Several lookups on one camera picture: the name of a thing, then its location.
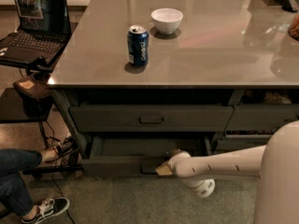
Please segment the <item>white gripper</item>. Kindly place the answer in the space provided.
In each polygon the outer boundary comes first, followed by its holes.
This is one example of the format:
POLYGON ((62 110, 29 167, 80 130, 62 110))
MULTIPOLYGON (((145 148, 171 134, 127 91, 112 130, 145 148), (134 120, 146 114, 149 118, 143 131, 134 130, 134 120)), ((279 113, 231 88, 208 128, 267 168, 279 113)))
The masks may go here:
POLYGON ((193 194, 199 198, 208 197, 215 188, 213 179, 205 179, 207 166, 201 157, 192 157, 188 152, 175 149, 168 164, 156 168, 158 175, 174 174, 193 194))

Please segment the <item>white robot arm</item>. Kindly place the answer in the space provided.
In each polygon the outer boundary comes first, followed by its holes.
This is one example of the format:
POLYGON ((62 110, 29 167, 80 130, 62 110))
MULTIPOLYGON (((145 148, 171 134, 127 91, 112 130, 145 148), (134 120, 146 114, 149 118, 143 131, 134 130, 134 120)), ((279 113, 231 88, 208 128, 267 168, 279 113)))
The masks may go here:
POLYGON ((217 179, 257 182, 254 224, 299 224, 299 121, 278 129, 260 147, 193 157, 179 150, 156 168, 175 175, 200 198, 217 179))

